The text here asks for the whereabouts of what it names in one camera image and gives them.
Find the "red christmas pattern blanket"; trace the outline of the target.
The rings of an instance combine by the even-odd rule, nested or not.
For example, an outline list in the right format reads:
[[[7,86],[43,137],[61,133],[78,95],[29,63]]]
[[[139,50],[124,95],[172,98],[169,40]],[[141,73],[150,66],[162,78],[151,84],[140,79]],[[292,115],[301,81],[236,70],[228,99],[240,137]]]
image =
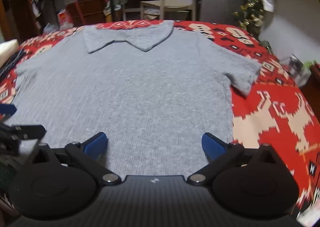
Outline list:
[[[231,89],[233,139],[227,143],[241,144],[245,148],[271,145],[298,184],[298,199],[294,207],[296,218],[302,224],[306,224],[311,217],[318,218],[319,121],[294,81],[289,78],[274,55],[269,54],[244,30],[220,24],[184,25],[182,22],[172,22],[176,29],[199,32],[213,43],[260,63],[258,77],[248,95],[243,95],[236,88]],[[152,24],[139,20],[87,26],[130,30],[160,23],[162,22]],[[87,26],[27,40],[22,45],[27,55],[20,63],[46,52],[64,38]],[[5,100],[12,103],[18,90],[16,69],[1,86],[1,91],[9,92]]]

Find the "wall power outlet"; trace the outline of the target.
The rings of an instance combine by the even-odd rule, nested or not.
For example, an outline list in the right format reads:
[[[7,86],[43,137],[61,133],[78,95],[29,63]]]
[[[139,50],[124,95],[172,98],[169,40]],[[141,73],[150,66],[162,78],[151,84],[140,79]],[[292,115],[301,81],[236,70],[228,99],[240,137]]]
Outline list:
[[[295,55],[291,55],[289,61],[289,74],[295,81],[296,85],[300,88],[307,83],[311,72],[308,66],[304,65],[300,59]]]

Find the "grey polo shirt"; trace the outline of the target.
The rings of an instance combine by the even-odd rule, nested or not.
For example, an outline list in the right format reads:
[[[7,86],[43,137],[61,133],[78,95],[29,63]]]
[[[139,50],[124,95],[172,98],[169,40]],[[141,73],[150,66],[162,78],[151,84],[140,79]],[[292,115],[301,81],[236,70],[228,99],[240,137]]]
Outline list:
[[[10,125],[43,125],[52,148],[108,137],[121,177],[188,176],[207,164],[201,137],[233,139],[231,89],[248,95],[258,61],[172,21],[130,30],[87,26],[18,64]]]

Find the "folded blue jeans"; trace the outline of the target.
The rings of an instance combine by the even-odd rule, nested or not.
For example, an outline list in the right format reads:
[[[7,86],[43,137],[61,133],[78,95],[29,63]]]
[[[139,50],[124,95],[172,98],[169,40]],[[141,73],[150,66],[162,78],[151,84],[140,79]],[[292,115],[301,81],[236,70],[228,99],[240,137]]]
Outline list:
[[[0,82],[8,76],[9,72],[18,64],[18,62],[26,55],[24,50],[15,52],[9,59],[1,66]]]

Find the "wooden drawer chest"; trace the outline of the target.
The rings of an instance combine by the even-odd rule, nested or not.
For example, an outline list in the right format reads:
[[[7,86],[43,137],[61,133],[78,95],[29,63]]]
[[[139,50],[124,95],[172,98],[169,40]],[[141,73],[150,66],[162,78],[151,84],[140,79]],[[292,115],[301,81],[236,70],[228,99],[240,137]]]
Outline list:
[[[104,15],[104,0],[82,0],[79,1],[80,8],[83,12],[86,25],[99,24],[106,22]],[[68,4],[66,10],[71,16],[71,20],[74,26],[82,26],[83,23],[80,19],[80,16],[77,12],[75,3]]]

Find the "dark wooden side cabinet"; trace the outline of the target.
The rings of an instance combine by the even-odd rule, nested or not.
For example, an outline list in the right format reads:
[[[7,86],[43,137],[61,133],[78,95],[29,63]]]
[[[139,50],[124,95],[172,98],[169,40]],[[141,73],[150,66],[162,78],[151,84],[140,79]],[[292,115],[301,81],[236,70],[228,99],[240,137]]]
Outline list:
[[[310,66],[311,75],[304,86],[300,88],[305,99],[308,101],[315,117],[320,117],[320,70],[319,63]]]

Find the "small christmas tree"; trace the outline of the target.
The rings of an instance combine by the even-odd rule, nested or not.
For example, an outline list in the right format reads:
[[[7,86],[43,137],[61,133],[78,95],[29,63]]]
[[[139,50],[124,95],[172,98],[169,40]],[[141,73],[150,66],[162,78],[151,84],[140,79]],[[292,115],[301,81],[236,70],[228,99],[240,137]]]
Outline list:
[[[248,0],[233,15],[237,24],[257,39],[264,22],[264,12],[262,0]]]

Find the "green cutting mat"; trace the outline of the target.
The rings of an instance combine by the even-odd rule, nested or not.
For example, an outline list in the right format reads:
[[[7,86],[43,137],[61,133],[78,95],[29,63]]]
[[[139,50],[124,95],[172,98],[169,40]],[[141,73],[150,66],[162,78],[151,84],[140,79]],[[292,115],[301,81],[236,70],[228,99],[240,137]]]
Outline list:
[[[0,188],[3,191],[9,189],[10,184],[16,176],[16,169],[11,165],[6,165],[0,162]]]

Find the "folded white towel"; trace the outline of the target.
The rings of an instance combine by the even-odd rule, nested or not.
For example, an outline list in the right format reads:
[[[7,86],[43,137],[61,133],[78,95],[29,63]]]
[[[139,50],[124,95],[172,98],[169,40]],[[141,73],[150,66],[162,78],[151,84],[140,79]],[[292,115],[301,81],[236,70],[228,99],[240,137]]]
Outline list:
[[[17,39],[13,39],[0,44],[0,67],[18,51],[19,44]]]

